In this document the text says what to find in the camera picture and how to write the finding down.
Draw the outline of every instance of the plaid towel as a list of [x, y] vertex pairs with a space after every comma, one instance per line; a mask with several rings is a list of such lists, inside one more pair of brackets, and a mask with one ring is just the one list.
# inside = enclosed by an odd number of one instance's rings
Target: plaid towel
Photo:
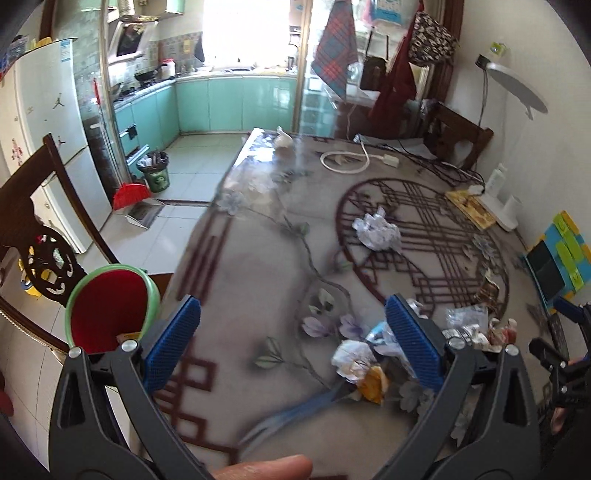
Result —
[[351, 0], [335, 0], [312, 62], [312, 70], [343, 100], [347, 68], [358, 61], [355, 20]]

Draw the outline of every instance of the white wall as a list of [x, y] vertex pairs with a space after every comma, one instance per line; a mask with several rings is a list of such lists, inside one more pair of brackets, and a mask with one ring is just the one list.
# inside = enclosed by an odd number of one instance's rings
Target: white wall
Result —
[[184, 15], [158, 22], [155, 40], [203, 31], [204, 4], [205, 0], [186, 0]]
[[[510, 51], [502, 63], [528, 80], [544, 97], [549, 113], [525, 116], [525, 108], [491, 80], [483, 126], [495, 136], [478, 170], [488, 178], [502, 161], [508, 181], [502, 196], [524, 204], [519, 231], [533, 244], [553, 216], [567, 210], [591, 243], [591, 67], [581, 49], [545, 0], [466, 0], [461, 48], [447, 104], [478, 121], [482, 71], [475, 65], [493, 41]], [[575, 302], [591, 301], [585, 287]], [[574, 324], [564, 323], [571, 354], [581, 340]]]
[[41, 27], [41, 16], [43, 14], [43, 5], [40, 4], [33, 10], [33, 13], [27, 18], [27, 21], [23, 24], [21, 29], [18, 31], [20, 35], [29, 35], [29, 40], [32, 38], [36, 38], [37, 40], [41, 40], [39, 38], [39, 29]]

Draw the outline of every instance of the kitchen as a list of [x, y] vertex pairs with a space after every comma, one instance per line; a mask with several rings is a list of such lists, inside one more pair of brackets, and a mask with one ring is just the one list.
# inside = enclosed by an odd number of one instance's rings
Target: kitchen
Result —
[[108, 14], [111, 101], [129, 172], [141, 178], [137, 161], [166, 150], [171, 187], [158, 197], [209, 201], [244, 133], [293, 130], [303, 1], [136, 3]]

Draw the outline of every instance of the bottle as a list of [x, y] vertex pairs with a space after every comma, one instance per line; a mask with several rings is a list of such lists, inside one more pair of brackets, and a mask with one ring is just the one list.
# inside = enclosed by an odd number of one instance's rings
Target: bottle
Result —
[[491, 197], [496, 198], [503, 185], [505, 184], [507, 169], [502, 163], [499, 163], [499, 166], [495, 169], [492, 173], [491, 177], [486, 182], [486, 190], [485, 193], [490, 195]]

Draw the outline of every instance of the white container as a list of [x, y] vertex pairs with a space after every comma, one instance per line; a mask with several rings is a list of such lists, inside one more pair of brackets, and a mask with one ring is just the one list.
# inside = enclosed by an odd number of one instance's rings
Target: white container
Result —
[[492, 173], [491, 177], [486, 182], [485, 192], [491, 197], [497, 197], [506, 180], [507, 169], [502, 163]]
[[177, 74], [176, 65], [173, 59], [164, 60], [160, 66], [160, 78], [162, 80], [168, 80], [170, 77], [174, 77]]

